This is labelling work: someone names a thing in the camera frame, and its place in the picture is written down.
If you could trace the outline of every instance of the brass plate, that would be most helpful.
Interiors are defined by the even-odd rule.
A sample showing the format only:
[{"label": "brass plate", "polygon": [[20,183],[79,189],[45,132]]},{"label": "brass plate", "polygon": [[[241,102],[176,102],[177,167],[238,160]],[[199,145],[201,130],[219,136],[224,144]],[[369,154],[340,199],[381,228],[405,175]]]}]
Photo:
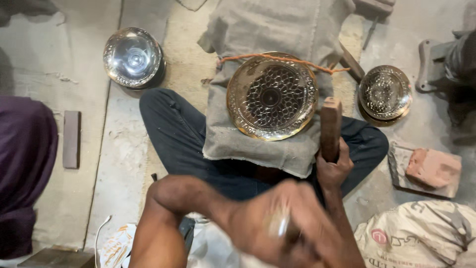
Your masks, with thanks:
[{"label": "brass plate", "polygon": [[397,119],[408,113],[412,103],[410,81],[394,66],[378,66],[362,79],[359,100],[372,118],[380,121]]},{"label": "brass plate", "polygon": [[[297,59],[283,52],[264,54]],[[227,88],[227,107],[236,127],[265,141],[298,133],[314,114],[318,89],[305,64],[253,57],[244,62]]]}]

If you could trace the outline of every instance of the concrete floor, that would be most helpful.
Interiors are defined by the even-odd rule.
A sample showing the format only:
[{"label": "concrete floor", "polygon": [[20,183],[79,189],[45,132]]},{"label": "concrete floor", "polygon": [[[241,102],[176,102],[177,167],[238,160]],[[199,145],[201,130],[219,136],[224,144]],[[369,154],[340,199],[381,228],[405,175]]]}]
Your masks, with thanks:
[{"label": "concrete floor", "polygon": [[[397,0],[393,14],[384,24],[378,24],[368,48],[362,52],[360,64],[368,72],[379,65],[394,65],[410,79],[414,87],[420,59],[418,45],[422,40],[452,41],[452,30],[463,29],[463,14],[470,0]],[[369,29],[371,21],[365,22]],[[476,209],[476,145],[461,144],[461,129],[452,127],[447,114],[448,103],[434,94],[413,90],[410,113],[400,122],[380,129],[389,141],[406,142],[415,147],[428,147],[450,152],[463,158],[459,191],[453,201]],[[354,117],[362,119],[359,111]],[[468,122],[474,122],[469,115]],[[387,158],[351,194],[345,207],[353,227],[367,221],[375,213],[416,200],[430,199],[396,190],[391,183]]]},{"label": "concrete floor", "polygon": [[[52,109],[58,125],[56,164],[34,207],[35,245],[81,248],[96,181],[109,89],[102,52],[106,40],[118,28],[120,1],[53,3],[60,12],[52,16],[16,14],[8,25],[0,27],[0,94],[44,102]],[[82,112],[77,170],[62,166],[65,110]]]}]

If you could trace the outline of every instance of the whetstone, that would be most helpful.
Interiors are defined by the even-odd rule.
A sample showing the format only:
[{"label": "whetstone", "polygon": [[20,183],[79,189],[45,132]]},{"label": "whetstone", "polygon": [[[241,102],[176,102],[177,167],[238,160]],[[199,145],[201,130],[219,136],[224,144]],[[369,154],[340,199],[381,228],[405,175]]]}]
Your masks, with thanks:
[{"label": "whetstone", "polygon": [[79,168],[81,112],[65,111],[63,128],[63,167]]},{"label": "whetstone", "polygon": [[342,125],[342,103],[327,97],[321,109],[321,152],[324,160],[336,163],[339,159],[340,127]]}]

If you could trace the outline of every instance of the grey cloth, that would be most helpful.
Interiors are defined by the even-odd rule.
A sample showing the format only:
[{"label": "grey cloth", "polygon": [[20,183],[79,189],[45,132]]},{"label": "grey cloth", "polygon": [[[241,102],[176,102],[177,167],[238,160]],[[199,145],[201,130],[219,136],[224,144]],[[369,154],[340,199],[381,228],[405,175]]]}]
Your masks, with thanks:
[{"label": "grey cloth", "polygon": [[[279,51],[329,66],[342,55],[338,35],[354,9],[351,0],[222,0],[198,43],[220,57]],[[227,83],[242,62],[225,62],[210,83],[203,155],[211,160],[247,160],[306,178],[318,150],[319,116],[282,141],[267,142],[242,134],[226,106]],[[332,80],[329,74],[318,72],[316,81],[322,104],[333,95]]]}]

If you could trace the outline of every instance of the brick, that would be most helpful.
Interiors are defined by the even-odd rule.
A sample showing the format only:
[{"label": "brick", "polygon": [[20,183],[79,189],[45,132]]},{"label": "brick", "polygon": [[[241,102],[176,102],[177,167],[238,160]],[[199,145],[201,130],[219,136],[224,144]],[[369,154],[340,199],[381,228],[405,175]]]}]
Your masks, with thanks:
[{"label": "brick", "polygon": [[406,175],[433,188],[443,188],[459,183],[461,157],[433,149],[418,148],[413,151]]}]

